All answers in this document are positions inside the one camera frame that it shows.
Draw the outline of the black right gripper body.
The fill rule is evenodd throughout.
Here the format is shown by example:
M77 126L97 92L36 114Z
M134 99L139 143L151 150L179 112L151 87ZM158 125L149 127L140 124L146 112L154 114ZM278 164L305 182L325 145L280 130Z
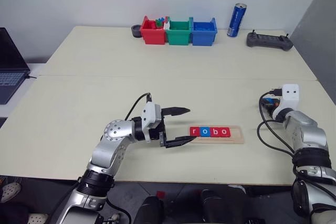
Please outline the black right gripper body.
M266 109L269 115L273 115L274 110L279 106L279 103L262 103L262 107Z

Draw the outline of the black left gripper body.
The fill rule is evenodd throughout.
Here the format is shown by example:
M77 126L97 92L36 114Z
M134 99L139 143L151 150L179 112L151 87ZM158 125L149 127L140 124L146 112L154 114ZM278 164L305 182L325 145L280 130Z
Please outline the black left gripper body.
M166 147L167 137L164 119L161 120L156 128L149 129L149 135L151 140L158 140L161 147Z

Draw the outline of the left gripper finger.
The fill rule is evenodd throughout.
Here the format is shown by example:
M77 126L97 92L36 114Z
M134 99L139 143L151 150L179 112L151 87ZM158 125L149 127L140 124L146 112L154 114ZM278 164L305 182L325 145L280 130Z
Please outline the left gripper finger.
M161 109L161 115L163 117L167 116L167 115L171 115L171 116L177 116L177 115L182 115L185 113L190 112L190 109L187 108L182 108L182 107L169 107L169 108L162 108Z
M166 148L173 148L173 147L182 146L182 145L185 145L185 144L191 142L195 138L196 138L196 136L180 136L180 137L176 137L174 140L166 141L165 142L165 147Z

